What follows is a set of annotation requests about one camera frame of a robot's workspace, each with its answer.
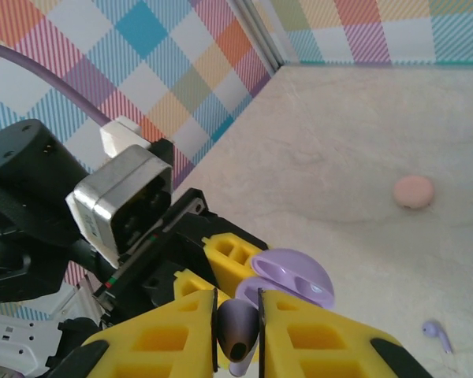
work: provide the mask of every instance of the colorful plaid wall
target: colorful plaid wall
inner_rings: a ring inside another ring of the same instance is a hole
[[[287,62],[473,64],[473,0],[254,0]]]
[[[231,0],[0,0],[0,44],[34,59],[107,116],[175,142],[176,187],[270,79]],[[84,163],[104,161],[99,126],[30,72],[0,59],[0,129],[39,118]],[[65,281],[85,271],[71,263]],[[17,303],[0,313],[46,314]]]

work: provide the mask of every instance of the pink ball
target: pink ball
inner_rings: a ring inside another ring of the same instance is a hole
[[[422,209],[432,203],[434,186],[426,177],[406,176],[394,185],[393,196],[399,206]]]

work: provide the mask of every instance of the cable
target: cable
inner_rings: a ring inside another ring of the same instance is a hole
[[[0,45],[0,57],[7,61],[11,61],[15,65],[27,69],[29,72],[37,75],[40,79],[49,83],[54,89],[60,91],[66,98],[77,105],[83,112],[85,112],[92,120],[100,126],[108,124],[111,119],[103,114],[96,106],[91,104],[83,95],[70,87],[62,79],[54,75],[50,70],[46,69],[41,64],[33,61],[29,57],[17,51],[11,50],[9,47]]]

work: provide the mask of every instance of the beige floor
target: beige floor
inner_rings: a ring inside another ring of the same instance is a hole
[[[393,203],[407,174],[435,183],[425,211]],[[395,335],[435,377],[473,377],[473,69],[282,68],[187,187],[315,257],[335,312]],[[454,355],[422,336],[430,317]]]

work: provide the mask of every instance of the checkered wall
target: checkered wall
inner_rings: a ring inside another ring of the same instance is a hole
[[[473,64],[473,0],[254,0],[287,62]]]
[[[174,186],[272,73],[231,0],[0,0],[0,44],[56,73],[108,117],[175,143]],[[0,59],[0,129],[38,118],[88,170],[105,160],[99,126],[30,72]],[[85,275],[70,263],[65,282]],[[42,320],[28,304],[0,313]]]

